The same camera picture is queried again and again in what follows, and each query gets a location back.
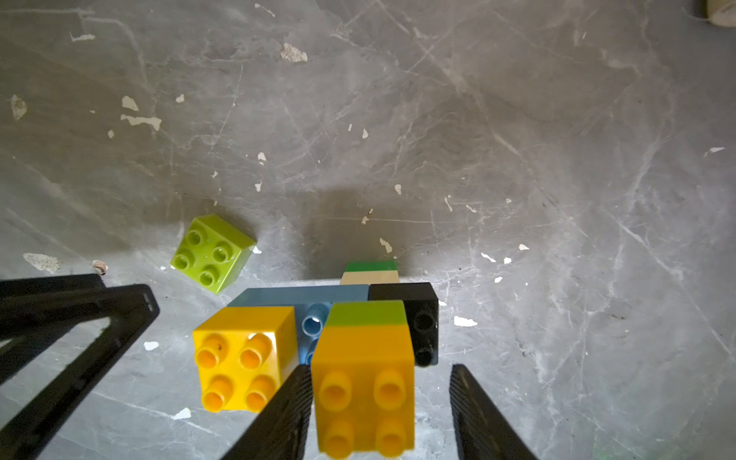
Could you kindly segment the beige work glove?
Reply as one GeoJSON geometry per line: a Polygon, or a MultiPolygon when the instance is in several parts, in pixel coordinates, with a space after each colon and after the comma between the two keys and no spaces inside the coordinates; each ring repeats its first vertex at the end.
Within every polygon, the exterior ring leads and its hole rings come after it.
{"type": "Polygon", "coordinates": [[[736,0],[707,0],[708,21],[718,27],[736,27],[736,0]]]}

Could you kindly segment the dark green lego brick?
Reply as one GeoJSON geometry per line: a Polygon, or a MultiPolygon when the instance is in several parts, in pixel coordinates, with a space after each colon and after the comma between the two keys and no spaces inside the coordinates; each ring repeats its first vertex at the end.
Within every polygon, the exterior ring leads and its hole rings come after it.
{"type": "Polygon", "coordinates": [[[397,263],[391,261],[373,261],[373,262],[350,262],[345,268],[345,272],[363,272],[363,271],[397,271],[397,263]]]}

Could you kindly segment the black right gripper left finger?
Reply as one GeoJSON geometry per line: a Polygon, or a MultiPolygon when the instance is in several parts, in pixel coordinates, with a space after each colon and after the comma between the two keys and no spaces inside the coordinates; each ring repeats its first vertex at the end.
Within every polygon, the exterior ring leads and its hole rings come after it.
{"type": "Polygon", "coordinates": [[[285,459],[305,456],[312,415],[312,373],[298,365],[243,436],[222,459],[285,459]]]}

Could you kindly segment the small green lego brick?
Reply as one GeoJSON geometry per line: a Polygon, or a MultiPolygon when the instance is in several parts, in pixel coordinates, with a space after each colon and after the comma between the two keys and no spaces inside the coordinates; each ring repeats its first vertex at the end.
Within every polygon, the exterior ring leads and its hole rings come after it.
{"type": "Polygon", "coordinates": [[[326,326],[392,326],[406,325],[406,309],[401,300],[335,303],[326,326]]]}

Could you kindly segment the yellow lego brick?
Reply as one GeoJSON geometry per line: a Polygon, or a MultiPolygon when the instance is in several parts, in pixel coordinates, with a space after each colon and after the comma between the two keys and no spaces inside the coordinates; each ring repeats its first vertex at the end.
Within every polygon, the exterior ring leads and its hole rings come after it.
{"type": "Polygon", "coordinates": [[[193,332],[201,402],[261,412],[299,364],[293,307],[226,307],[193,332]]]}

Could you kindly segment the large blue lego brick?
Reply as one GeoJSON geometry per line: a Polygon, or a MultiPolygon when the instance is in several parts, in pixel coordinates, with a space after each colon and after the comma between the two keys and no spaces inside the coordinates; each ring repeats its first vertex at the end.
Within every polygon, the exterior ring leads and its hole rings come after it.
{"type": "Polygon", "coordinates": [[[293,307],[299,361],[310,365],[333,305],[367,301],[368,293],[368,285],[251,287],[228,307],[293,307]]]}

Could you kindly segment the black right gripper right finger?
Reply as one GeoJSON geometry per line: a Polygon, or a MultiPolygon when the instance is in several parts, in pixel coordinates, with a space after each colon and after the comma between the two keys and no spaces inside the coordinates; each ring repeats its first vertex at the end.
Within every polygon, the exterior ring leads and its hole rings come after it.
{"type": "Polygon", "coordinates": [[[452,366],[448,392],[459,459],[536,459],[467,366],[452,366]]]}

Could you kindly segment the black lego brick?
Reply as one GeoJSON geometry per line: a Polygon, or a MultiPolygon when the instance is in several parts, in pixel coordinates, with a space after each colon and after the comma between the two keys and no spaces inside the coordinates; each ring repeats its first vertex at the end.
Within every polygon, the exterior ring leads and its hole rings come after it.
{"type": "Polygon", "coordinates": [[[369,288],[371,301],[404,303],[415,365],[429,367],[439,360],[439,299],[429,282],[377,284],[369,288]]]}

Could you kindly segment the lime green lego brick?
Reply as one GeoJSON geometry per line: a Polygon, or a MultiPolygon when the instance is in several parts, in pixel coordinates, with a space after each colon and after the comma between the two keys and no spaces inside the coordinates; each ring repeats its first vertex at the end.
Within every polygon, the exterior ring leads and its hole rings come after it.
{"type": "Polygon", "coordinates": [[[218,294],[236,281],[255,246],[255,240],[223,218],[200,216],[182,237],[171,267],[218,294]]]}

